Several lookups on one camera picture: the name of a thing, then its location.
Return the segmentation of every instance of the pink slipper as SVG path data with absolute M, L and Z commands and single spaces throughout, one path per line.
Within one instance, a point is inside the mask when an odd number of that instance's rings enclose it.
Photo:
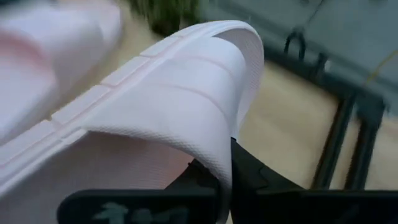
M 198 24 L 156 43 L 0 149 L 2 223 L 56 223 L 84 189 L 164 189 L 198 159 L 219 180 L 264 68 L 245 22 Z

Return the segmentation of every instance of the white slipper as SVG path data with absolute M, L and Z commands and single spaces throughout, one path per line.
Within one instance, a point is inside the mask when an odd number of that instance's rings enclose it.
M 0 149 L 2 223 L 55 223 L 83 189 L 164 189 L 198 159 L 232 188 L 230 137 L 259 87 L 262 42 L 240 21 L 188 27 Z
M 0 19 L 0 145 L 44 119 L 121 35 L 119 8 L 37 4 Z

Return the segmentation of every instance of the green plant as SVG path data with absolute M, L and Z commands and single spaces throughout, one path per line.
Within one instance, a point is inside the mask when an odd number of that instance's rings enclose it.
M 200 0 L 128 0 L 130 8 L 144 16 L 151 29 L 169 36 L 180 28 L 181 21 L 191 26 L 200 21 Z

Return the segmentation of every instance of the floor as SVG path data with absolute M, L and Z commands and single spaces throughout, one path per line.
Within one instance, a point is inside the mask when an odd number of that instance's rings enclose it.
M 123 9 L 124 36 L 111 55 L 92 69 L 69 100 L 138 55 L 160 38 L 145 21 Z M 333 121 L 336 100 L 276 65 L 264 64 L 261 89 L 240 133 L 240 143 L 269 167 L 309 187 Z M 358 123 L 353 118 L 332 182 L 341 188 L 354 148 Z M 367 189 L 398 189 L 398 121 L 385 118 L 377 137 Z

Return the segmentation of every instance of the black clip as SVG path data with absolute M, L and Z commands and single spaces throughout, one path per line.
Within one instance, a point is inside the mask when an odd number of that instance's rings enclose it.
M 315 81 L 320 82 L 323 72 L 325 71 L 325 64 L 328 61 L 328 56 L 325 53 L 319 53 L 317 63 L 313 71 Z
M 290 42 L 294 39 L 298 40 L 298 44 L 300 45 L 300 51 L 298 52 L 298 59 L 300 61 L 304 60 L 305 51 L 307 49 L 307 44 L 305 43 L 305 38 L 303 35 L 303 29 L 296 28 L 286 39 L 284 53 L 287 54 L 289 52 Z

